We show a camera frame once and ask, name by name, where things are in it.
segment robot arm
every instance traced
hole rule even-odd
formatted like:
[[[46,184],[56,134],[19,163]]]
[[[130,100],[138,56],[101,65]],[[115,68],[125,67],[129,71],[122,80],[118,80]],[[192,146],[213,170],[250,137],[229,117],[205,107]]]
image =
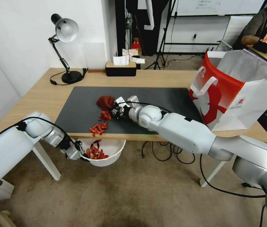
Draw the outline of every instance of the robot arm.
[[[40,140],[60,148],[61,152],[71,160],[80,159],[80,155],[84,153],[79,143],[71,141],[68,135],[48,123],[50,119],[47,115],[34,112],[26,118],[29,117],[32,118],[24,120],[25,124],[18,127],[12,126],[0,134],[0,179],[20,162]]]
[[[194,154],[207,154],[214,159],[236,159],[233,171],[245,182],[261,187],[266,193],[267,207],[267,144],[246,137],[218,137],[204,124],[176,113],[166,113],[155,106],[142,107],[136,96],[115,100],[112,113],[127,117],[150,131],[156,131],[165,140]]]

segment lamp shade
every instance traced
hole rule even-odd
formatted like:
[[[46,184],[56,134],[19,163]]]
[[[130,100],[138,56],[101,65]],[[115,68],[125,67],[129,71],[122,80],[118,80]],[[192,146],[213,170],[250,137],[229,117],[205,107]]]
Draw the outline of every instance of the lamp shade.
[[[60,41],[69,43],[77,37],[79,26],[75,21],[62,18],[59,14],[53,14],[51,21],[55,25],[55,33]]]

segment white bowl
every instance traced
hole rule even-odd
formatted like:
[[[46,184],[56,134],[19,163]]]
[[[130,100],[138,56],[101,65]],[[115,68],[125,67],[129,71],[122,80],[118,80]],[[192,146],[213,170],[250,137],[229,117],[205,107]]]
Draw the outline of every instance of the white bowl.
[[[98,140],[99,138],[94,138],[94,139],[79,139],[80,141],[82,141],[82,147],[83,149],[86,151],[87,148],[90,148],[90,145],[92,144],[92,142]],[[119,156],[122,153],[122,150],[125,146],[126,140],[101,140],[99,142],[100,144],[100,148],[99,150],[103,149],[103,152],[105,155],[109,155],[108,158],[105,159],[89,159],[89,158],[85,158],[86,160],[88,160],[91,164],[93,164],[94,166],[108,166],[111,165],[112,163],[114,163]]]

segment tissue box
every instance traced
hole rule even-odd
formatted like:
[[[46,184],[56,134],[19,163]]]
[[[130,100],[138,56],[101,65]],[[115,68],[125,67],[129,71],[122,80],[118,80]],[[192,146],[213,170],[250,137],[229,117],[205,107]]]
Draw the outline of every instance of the tissue box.
[[[130,61],[129,65],[115,66],[113,62],[109,61],[105,66],[107,76],[135,76],[136,63]]]

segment red and white shopping bag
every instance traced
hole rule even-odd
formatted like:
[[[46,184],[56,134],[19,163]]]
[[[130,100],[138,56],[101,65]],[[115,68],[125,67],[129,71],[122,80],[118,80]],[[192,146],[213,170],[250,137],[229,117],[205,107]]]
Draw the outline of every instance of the red and white shopping bag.
[[[208,51],[190,88],[210,130],[248,129],[267,109],[267,62],[246,50]]]

